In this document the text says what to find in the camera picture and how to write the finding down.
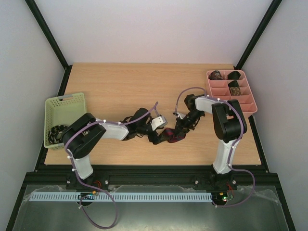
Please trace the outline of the red navy striped tie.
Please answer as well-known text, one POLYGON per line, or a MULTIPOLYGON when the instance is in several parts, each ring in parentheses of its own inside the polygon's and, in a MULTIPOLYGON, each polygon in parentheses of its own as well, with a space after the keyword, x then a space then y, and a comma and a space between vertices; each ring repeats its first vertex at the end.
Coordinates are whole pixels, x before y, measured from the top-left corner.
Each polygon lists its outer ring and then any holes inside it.
POLYGON ((186 134, 182 135, 182 136, 175 136, 173 128, 166 128, 166 129, 163 130, 163 132, 165 132, 169 135, 169 137, 170 137, 169 141, 168 141, 169 143, 176 143, 178 141, 183 140, 186 137, 186 134))

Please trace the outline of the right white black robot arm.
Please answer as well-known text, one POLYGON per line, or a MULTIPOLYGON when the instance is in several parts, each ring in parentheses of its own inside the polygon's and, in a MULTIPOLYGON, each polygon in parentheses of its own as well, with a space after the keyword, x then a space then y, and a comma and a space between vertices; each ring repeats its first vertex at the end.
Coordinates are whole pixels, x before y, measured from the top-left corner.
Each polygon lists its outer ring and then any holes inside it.
POLYGON ((221 188, 226 184, 228 174, 233 170, 232 161, 235 149, 243 135, 247 132, 247 123, 240 103, 236 99, 223 100, 208 95, 187 95, 184 100, 189 112, 184 115, 175 107, 177 116, 174 137, 184 136, 193 130, 205 113, 211 114, 218 149, 216 159, 212 165, 214 174, 210 176, 210 184, 214 188, 221 188))

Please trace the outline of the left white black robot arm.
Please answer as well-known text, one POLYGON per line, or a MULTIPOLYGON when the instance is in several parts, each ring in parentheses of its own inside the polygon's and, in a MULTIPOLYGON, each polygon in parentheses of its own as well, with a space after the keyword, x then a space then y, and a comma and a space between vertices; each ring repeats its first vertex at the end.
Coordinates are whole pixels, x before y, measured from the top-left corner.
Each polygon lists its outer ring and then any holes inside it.
POLYGON ((107 122, 96 119, 91 113, 81 116, 61 134, 61 141, 72 159, 72 166, 80 179, 84 180, 93 173, 90 152, 100 139, 127 141, 136 136, 147 136, 153 144, 159 144, 161 138, 157 130, 167 124, 164 116, 152 117, 149 110, 140 108, 133 116, 120 122, 107 122))

